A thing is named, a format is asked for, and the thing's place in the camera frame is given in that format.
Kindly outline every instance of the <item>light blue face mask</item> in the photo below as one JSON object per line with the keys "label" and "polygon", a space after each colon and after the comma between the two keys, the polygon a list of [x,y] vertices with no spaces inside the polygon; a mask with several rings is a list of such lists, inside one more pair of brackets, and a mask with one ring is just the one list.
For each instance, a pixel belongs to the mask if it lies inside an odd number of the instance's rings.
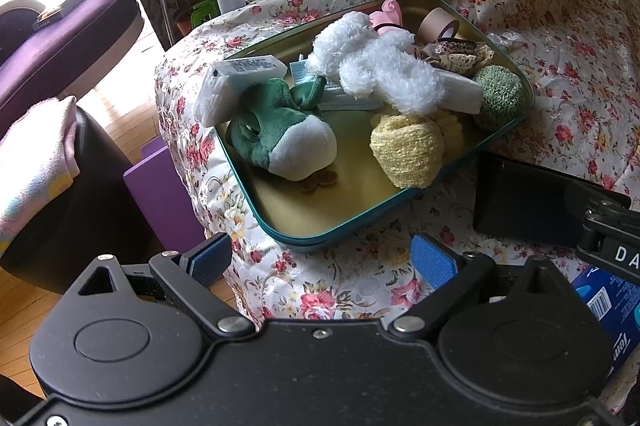
{"label": "light blue face mask", "polygon": [[[295,85],[313,81],[314,77],[306,73],[306,60],[300,54],[300,59],[289,64],[291,75]],[[322,101],[318,104],[321,112],[330,110],[377,110],[383,103],[374,99],[356,99],[345,94],[341,85],[327,81],[322,95]]]}

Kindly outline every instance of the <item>teal tin rim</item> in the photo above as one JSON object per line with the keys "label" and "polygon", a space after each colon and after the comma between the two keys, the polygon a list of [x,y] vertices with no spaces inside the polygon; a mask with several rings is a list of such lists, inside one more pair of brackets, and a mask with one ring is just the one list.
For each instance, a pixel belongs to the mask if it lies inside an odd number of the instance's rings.
{"label": "teal tin rim", "polygon": [[[344,14],[346,12],[352,11],[352,10],[367,10],[368,8],[375,8],[376,6],[380,5],[381,2],[383,2],[384,0],[375,0],[374,2],[369,2],[369,3],[364,3],[355,7],[351,7],[351,8],[347,8],[344,9],[342,11],[338,11],[332,14],[329,14],[327,16],[324,16],[322,18],[319,18],[316,21],[322,21],[326,18],[340,18],[341,14]],[[449,12],[452,16],[455,16],[455,18],[457,18],[461,24],[466,24],[467,25],[467,29],[470,30],[476,37],[478,40],[486,42],[491,48],[492,50],[496,51],[497,53],[500,53],[513,67],[514,69],[517,70],[517,74],[520,77],[520,79],[522,80],[523,85],[525,86],[526,90],[527,90],[527,95],[529,96],[530,99],[530,104],[529,107],[527,109],[527,111],[522,114],[520,117],[517,117],[515,119],[513,119],[511,122],[509,122],[508,124],[506,124],[505,126],[503,126],[500,130],[498,130],[497,132],[492,133],[491,135],[487,136],[485,139],[483,139],[481,142],[479,142],[473,149],[471,149],[469,152],[465,153],[462,157],[460,157],[459,159],[448,163],[447,165],[443,166],[437,177],[435,178],[435,180],[433,181],[433,184],[443,180],[445,177],[447,177],[448,175],[450,175],[451,173],[453,173],[456,170],[459,170],[460,168],[464,167],[465,165],[469,164],[476,156],[478,156],[478,154],[485,148],[487,148],[491,143],[495,142],[498,138],[500,138],[501,136],[503,136],[505,133],[507,133],[509,130],[511,130],[512,128],[514,128],[516,125],[520,124],[523,120],[525,120],[527,118],[527,116],[529,115],[529,112],[531,111],[531,109],[534,106],[534,102],[535,102],[535,96],[533,93],[533,88],[529,82],[529,79],[526,77],[526,75],[524,75],[524,73],[520,70],[520,68],[510,59],[510,57],[507,56],[507,54],[505,54],[500,47],[498,47],[497,45],[495,45],[494,43],[492,43],[490,40],[488,40],[488,38],[482,34],[471,22],[469,22],[468,20],[466,20],[465,18],[462,18],[462,16],[459,15],[459,13],[452,8],[452,6],[450,6],[448,3],[444,2],[443,0],[431,0],[432,2],[437,3],[441,8],[445,9],[447,12]],[[280,41],[283,38],[286,37],[290,37],[293,35],[296,35],[304,30],[306,30],[305,27],[306,24],[302,24],[302,25],[298,25],[296,27],[293,27],[289,30],[286,30],[280,34],[276,34],[275,36],[272,36],[270,38],[267,38],[265,40],[262,40],[250,47],[247,47],[235,54],[232,54],[231,56],[229,56],[227,59],[233,59],[233,58],[242,58],[245,57],[249,54],[252,54],[255,50],[259,50],[259,48],[263,47],[263,46],[268,46],[270,44],[272,44],[275,41]],[[369,208],[368,210],[361,212],[355,216],[352,216],[351,218],[349,218],[348,220],[345,220],[343,223],[341,223],[340,225],[334,227],[333,229],[330,229],[329,231],[325,231],[321,234],[316,234],[313,236],[292,236],[290,234],[285,234],[282,232],[277,231],[276,229],[272,228],[260,215],[258,208],[255,207],[254,202],[251,199],[250,193],[249,191],[246,189],[246,187],[244,186],[243,182],[242,182],[242,176],[238,174],[238,171],[235,168],[233,159],[230,157],[227,149],[226,149],[226,142],[225,140],[220,136],[220,134],[218,134],[218,138],[220,140],[220,142],[222,143],[222,148],[225,152],[225,157],[226,160],[229,162],[229,165],[231,166],[231,169],[234,173],[234,175],[236,176],[236,180],[238,181],[238,185],[240,186],[240,189],[242,190],[242,192],[244,193],[244,198],[246,200],[246,202],[249,204],[249,208],[251,209],[252,213],[254,214],[254,217],[256,219],[256,221],[258,222],[258,225],[260,225],[260,227],[262,228],[262,230],[269,235],[273,240],[275,240],[278,244],[280,244],[281,246],[284,247],[288,247],[289,249],[298,251],[298,252],[317,252],[320,249],[325,249],[328,246],[330,246],[331,244],[334,244],[335,242],[338,242],[340,239],[348,236],[349,234],[351,234],[352,232],[356,231],[357,229],[371,223],[372,221],[374,221],[376,218],[378,218],[380,215],[383,215],[383,213],[385,213],[386,211],[390,210],[391,208],[397,206],[398,204],[401,204],[402,202],[405,202],[407,200],[410,200],[411,198],[415,197],[418,193],[420,193],[423,190],[420,190],[418,188],[406,188],[404,190],[401,190],[400,192],[396,193],[395,195],[389,197],[388,199],[384,200],[383,202],[377,204],[376,206],[373,206],[372,208]]]}

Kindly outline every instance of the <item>green sponge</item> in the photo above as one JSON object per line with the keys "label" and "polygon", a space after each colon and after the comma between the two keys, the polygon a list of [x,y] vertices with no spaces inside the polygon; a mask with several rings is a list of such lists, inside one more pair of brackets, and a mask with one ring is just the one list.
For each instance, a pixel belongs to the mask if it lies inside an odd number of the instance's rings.
{"label": "green sponge", "polygon": [[474,80],[482,85],[482,106],[474,116],[476,124],[486,132],[496,132],[524,113],[526,95],[520,78],[500,65],[478,70]]}

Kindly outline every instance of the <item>wooden floor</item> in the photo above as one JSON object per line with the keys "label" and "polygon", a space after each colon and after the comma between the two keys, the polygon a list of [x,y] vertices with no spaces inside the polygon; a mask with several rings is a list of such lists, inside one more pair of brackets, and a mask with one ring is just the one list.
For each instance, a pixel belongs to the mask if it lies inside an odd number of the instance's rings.
{"label": "wooden floor", "polygon": [[[133,163],[140,160],[140,147],[158,135],[152,75],[162,52],[158,40],[145,30],[129,54],[78,101]],[[236,306],[225,281],[218,281],[211,291]],[[59,298],[0,269],[0,374],[39,396],[42,390],[29,364],[29,342]]]}

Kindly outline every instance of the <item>brown tape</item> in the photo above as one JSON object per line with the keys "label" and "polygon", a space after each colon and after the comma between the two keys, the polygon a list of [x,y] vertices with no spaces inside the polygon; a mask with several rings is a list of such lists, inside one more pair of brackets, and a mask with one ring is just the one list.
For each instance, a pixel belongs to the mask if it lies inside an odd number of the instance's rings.
{"label": "brown tape", "polygon": [[433,9],[420,24],[418,38],[423,43],[433,43],[438,38],[453,38],[460,29],[460,22],[440,7]]}

